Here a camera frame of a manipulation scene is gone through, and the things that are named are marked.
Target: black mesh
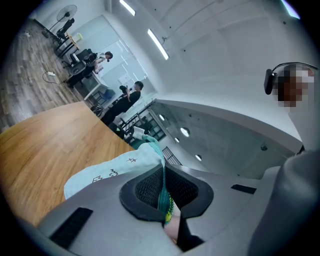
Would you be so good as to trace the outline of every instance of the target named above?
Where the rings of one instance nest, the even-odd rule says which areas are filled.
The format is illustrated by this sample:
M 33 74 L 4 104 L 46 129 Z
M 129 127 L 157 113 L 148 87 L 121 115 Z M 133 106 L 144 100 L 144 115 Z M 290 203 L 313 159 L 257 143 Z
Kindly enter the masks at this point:
M 144 178 L 135 186 L 135 196 L 153 208 L 158 208 L 159 195 L 163 187 L 163 169 Z
M 198 187 L 194 183 L 169 168 L 165 169 L 165 186 L 179 209 L 198 196 Z

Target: fluorescent light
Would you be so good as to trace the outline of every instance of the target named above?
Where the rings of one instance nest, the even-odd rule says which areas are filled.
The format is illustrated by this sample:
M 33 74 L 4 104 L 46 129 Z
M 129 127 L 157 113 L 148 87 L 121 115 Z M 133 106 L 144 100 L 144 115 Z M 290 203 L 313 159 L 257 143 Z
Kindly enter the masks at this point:
M 202 157 L 201 157 L 201 155 L 199 155 L 199 154 L 196 154 L 196 155 L 195 155 L 195 158 L 198 159 L 199 161 L 202 161 Z
M 136 15 L 136 11 L 132 9 L 124 0 L 120 0 L 120 4 L 122 4 L 133 16 Z
M 155 45 L 159 48 L 160 52 L 162 53 L 165 60 L 169 59 L 169 55 L 166 53 L 166 50 L 162 47 L 159 40 L 156 38 L 155 34 L 148 29 L 148 35 L 151 37 L 151 39 L 154 41 Z
M 298 15 L 298 13 L 290 6 L 290 4 L 287 3 L 286 0 L 281 0 L 281 2 L 283 3 L 284 7 L 286 8 L 286 11 L 291 17 L 294 17 L 300 20 L 300 16 Z
M 189 137 L 190 132 L 189 132 L 188 128 L 181 127 L 180 131 L 182 132 L 182 134 L 184 136 Z

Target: floor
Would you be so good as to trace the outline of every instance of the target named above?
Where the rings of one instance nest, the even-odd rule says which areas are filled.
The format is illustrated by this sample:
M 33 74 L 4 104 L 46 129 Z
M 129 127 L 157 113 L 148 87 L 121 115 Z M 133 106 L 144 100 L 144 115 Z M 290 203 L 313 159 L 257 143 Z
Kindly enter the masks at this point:
M 8 50 L 0 72 L 0 132 L 43 111 L 84 99 L 63 82 L 69 76 L 68 69 L 55 55 L 53 40 L 45 38 L 42 31 L 38 24 L 28 21 Z M 48 76 L 46 71 L 56 76 Z

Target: headphones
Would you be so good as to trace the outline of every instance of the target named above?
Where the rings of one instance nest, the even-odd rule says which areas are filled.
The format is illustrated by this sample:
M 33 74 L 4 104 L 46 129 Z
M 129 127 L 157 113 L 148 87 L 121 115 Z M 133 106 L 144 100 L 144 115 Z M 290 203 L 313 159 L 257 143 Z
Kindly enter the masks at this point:
M 303 63 L 303 62 L 285 62 L 285 63 L 281 63 L 279 65 L 277 65 L 274 69 L 267 69 L 265 72 L 265 79 L 264 79 L 264 91 L 267 95 L 271 94 L 273 86 L 274 86 L 274 82 L 276 80 L 276 77 L 278 76 L 277 73 L 275 73 L 274 71 L 282 66 L 286 66 L 286 65 L 290 65 L 290 64 L 302 64 L 305 65 L 309 68 L 313 68 L 315 70 L 318 70 L 318 68 L 316 66 L 307 64 L 307 63 Z

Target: black slot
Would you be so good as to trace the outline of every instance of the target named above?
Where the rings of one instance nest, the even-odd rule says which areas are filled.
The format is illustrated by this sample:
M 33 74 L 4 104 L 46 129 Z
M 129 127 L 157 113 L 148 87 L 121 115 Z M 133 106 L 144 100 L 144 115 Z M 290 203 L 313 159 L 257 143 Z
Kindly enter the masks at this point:
M 62 248 L 68 249 L 92 213 L 93 210 L 79 207 L 51 235 L 50 239 Z
M 239 184 L 235 184 L 231 187 L 232 189 L 234 190 L 238 190 L 238 191 L 241 191 L 241 192 L 245 192 L 245 193 L 248 193 L 248 194 L 254 194 L 256 192 L 256 188 L 254 187 L 250 187 L 250 186 L 243 186 L 243 185 L 239 185 Z

